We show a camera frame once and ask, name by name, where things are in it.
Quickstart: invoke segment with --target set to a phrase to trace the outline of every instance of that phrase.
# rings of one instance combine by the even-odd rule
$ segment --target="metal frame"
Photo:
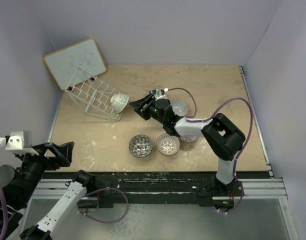
[[[48,137],[47,137],[47,142],[51,141],[52,134],[53,134],[54,127],[55,127],[55,123],[57,122],[57,118],[58,118],[58,114],[59,114],[59,110],[60,110],[63,94],[64,94],[64,91],[61,92],[61,98],[60,98],[60,101],[58,102],[58,105],[56,107],[55,116],[54,116],[54,119],[53,119],[53,122],[52,122],[52,125],[51,125],[51,130],[49,131],[49,134],[48,134]]]
[[[246,82],[246,78],[245,78],[245,74],[244,74],[244,68],[242,66],[239,67],[240,70],[240,74],[243,80],[243,84],[246,90],[246,94],[247,94],[247,98],[253,108],[253,103],[252,103],[252,99],[250,96],[250,92],[248,89],[248,85]],[[51,131],[48,137],[48,141],[51,140],[51,136],[54,130],[54,126],[55,126],[55,122],[57,119],[57,115],[58,115],[58,111],[60,108],[60,104],[61,101],[58,105],[56,114],[55,114],[55,118],[54,118],[54,122],[53,125],[51,127]],[[256,117],[255,112],[254,113],[254,122],[255,122],[255,126],[257,128],[259,137],[260,137],[260,141],[262,144],[262,149],[263,149],[263,153],[264,153],[264,157],[266,160],[266,165],[267,165],[267,169],[269,172],[269,176],[270,178],[268,179],[241,179],[240,181],[242,181],[243,186],[244,186],[244,199],[279,199],[279,204],[281,207],[281,211],[283,214],[283,218],[285,221],[285,225],[288,231],[288,235],[290,237],[291,240],[299,240],[298,237],[298,233],[297,233],[297,229],[296,226],[293,222],[292,219],[292,215],[290,212],[290,207],[289,207],[289,203],[288,203],[288,195],[284,186],[284,182],[282,179],[275,179],[273,172],[272,172],[272,168],[271,168],[271,164],[269,162],[269,157],[266,151],[266,147],[264,144],[264,140],[262,137],[262,133],[259,127],[259,123],[258,123],[258,119]],[[32,200],[49,200],[49,199],[60,199],[61,196],[63,195],[63,193],[66,191],[67,187],[65,186],[65,182],[67,181],[71,181],[71,179],[42,179],[40,181],[40,183],[38,184],[35,192],[32,195]],[[128,192],[129,195],[149,195],[149,196],[153,196],[155,194],[179,194],[179,196],[181,194],[189,194],[192,193],[189,191],[186,192],[141,192],[141,191],[137,191],[137,192]],[[88,199],[88,200],[93,200],[96,199],[94,197],[84,197],[83,199]],[[225,196],[214,196],[212,198],[213,200],[227,200],[228,197]],[[30,211],[30,206],[31,206],[31,202],[29,203],[28,207],[25,209],[24,214],[23,214],[23,219],[20,222],[20,226],[19,229],[22,230],[24,229],[24,225],[26,222],[26,218],[28,216],[28,212]]]

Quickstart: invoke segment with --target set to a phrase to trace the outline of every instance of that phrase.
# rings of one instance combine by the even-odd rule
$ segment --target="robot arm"
[[[15,154],[22,160],[21,167],[14,169],[10,165],[0,166],[0,185],[2,187],[8,211],[8,225],[5,238],[18,226],[22,214],[46,170],[69,167],[72,162],[73,142],[56,145],[51,142],[32,146],[30,131],[11,132],[10,136],[0,137],[0,147]],[[54,156],[45,156],[47,150]],[[3,226],[3,211],[0,208],[0,233]]]
[[[55,206],[35,226],[24,230],[20,238],[22,240],[52,240],[64,222],[77,206],[78,201],[95,190],[95,176],[80,170],[72,179],[66,193],[60,198]]]
[[[222,113],[207,120],[190,119],[173,112],[168,99],[155,100],[153,94],[130,102],[129,105],[143,119],[154,118],[163,125],[171,136],[205,137],[208,144],[218,156],[216,178],[224,185],[234,180],[234,164],[237,153],[242,149],[245,135]]]

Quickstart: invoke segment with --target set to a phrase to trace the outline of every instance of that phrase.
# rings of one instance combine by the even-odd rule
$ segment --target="cable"
[[[114,187],[107,187],[107,188],[101,188],[101,189],[99,189],[99,190],[90,192],[90,193],[86,194],[85,197],[90,196],[90,195],[92,195],[92,194],[96,194],[96,193],[105,191],[105,190],[114,190],[114,191],[117,191],[117,192],[121,193],[121,194],[123,195],[123,197],[125,198],[125,201],[126,201],[126,210],[125,210],[124,214],[123,214],[120,218],[118,218],[118,219],[116,219],[116,220],[113,220],[113,221],[104,221],[104,220],[97,219],[97,218],[95,218],[95,217],[93,217],[93,216],[88,215],[86,212],[83,212],[83,211],[80,209],[79,203],[77,203],[77,210],[79,211],[80,214],[82,214],[82,215],[88,217],[89,219],[92,219],[92,220],[94,220],[94,221],[97,221],[97,222],[99,222],[99,223],[102,223],[102,224],[114,224],[114,223],[117,223],[117,222],[121,221],[121,220],[127,215],[128,211],[129,211],[129,208],[130,208],[128,198],[127,198],[127,196],[124,194],[124,192],[122,192],[120,189],[117,189],[117,188],[114,188]]]
[[[174,87],[174,88],[169,89],[169,91],[172,91],[172,90],[183,90],[183,91],[187,92],[188,95],[190,95],[190,97],[192,98],[193,103],[194,103],[195,111],[194,111],[194,115],[190,116],[189,118],[195,118],[195,116],[197,115],[197,112],[198,112],[198,106],[197,106],[197,102],[195,101],[193,95],[188,90],[186,90],[185,88],[182,88],[182,87]]]
[[[3,240],[7,233],[7,229],[8,229],[9,214],[8,214],[7,201],[5,200],[5,196],[4,196],[1,184],[0,184],[0,201],[1,201],[2,211],[3,211],[3,227],[2,227],[1,234],[0,234],[0,240]]]

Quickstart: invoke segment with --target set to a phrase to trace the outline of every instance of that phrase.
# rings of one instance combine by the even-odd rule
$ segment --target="black base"
[[[90,172],[95,175],[96,188],[119,188],[130,204],[197,204],[201,207],[215,205],[212,197],[230,197],[234,191],[241,196],[235,181],[227,189],[219,185],[216,172]],[[74,172],[46,172],[44,179],[71,179]],[[269,179],[268,171],[237,172],[239,179]],[[100,207],[112,208],[125,203],[116,191],[100,193]]]
[[[7,208],[8,211],[8,220],[7,220],[7,230],[6,230],[6,234],[4,236],[4,239],[7,239],[8,236],[13,233],[13,231],[18,228],[19,226],[19,221],[21,220],[21,218],[23,217],[23,215],[17,211],[14,211],[11,208]],[[0,235],[2,232],[2,228],[3,228],[3,211],[0,208]]]
[[[21,240],[52,240],[50,231],[44,232],[38,229],[38,225],[24,230],[19,236]]]

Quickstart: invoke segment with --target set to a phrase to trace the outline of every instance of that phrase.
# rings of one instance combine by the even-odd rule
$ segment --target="wooden table surface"
[[[109,65],[99,76],[130,101],[138,100],[154,88],[181,87],[189,90],[197,103],[196,118],[208,118],[225,100],[247,99],[237,65]],[[188,105],[188,115],[194,113],[190,96],[181,90],[169,92],[169,99],[181,99]],[[245,136],[248,134],[250,113],[240,100],[222,110]],[[74,141],[73,160],[62,172],[86,170],[92,172],[173,172],[216,171],[218,158],[207,141],[200,137],[194,143],[180,141],[180,150],[172,156],[156,148],[158,137],[164,134],[162,125],[154,119],[145,121],[127,106],[119,121],[87,115],[67,93],[63,94],[51,141],[56,144]],[[154,144],[151,154],[137,158],[129,152],[130,139],[138,134],[149,136]],[[238,171],[267,171],[263,149],[255,125],[247,148],[242,153]]]

